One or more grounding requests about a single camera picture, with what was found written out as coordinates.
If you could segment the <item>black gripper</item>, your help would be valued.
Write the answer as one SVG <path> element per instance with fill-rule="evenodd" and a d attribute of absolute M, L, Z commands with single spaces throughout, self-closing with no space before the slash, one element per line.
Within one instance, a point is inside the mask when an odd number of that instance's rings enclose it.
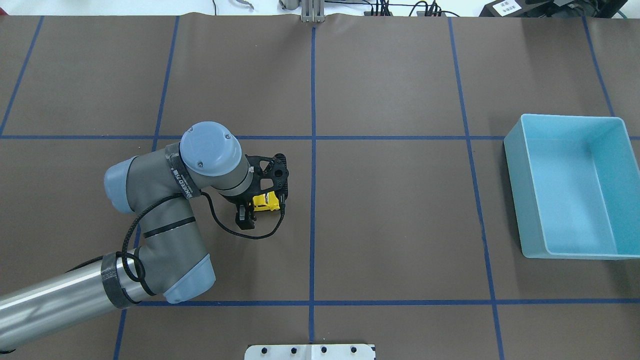
<path fill-rule="evenodd" d="M 260 194 L 261 189 L 259 186 L 249 186 L 242 193 L 237 189 L 220 190 L 220 196 L 229 203 L 236 205 L 235 223 L 240 230 L 254 230 L 256 217 L 253 198 L 260 196 Z"/>

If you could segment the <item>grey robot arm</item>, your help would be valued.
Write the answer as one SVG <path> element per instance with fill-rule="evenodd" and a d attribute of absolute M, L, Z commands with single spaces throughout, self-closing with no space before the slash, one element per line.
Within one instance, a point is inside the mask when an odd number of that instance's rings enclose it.
<path fill-rule="evenodd" d="M 217 277 L 190 201 L 207 187 L 250 200 L 261 161 L 225 126 L 201 121 L 179 142 L 110 167 L 107 197 L 136 216 L 123 248 L 3 296 L 1 353 L 158 294 L 175 305 L 207 292 Z"/>

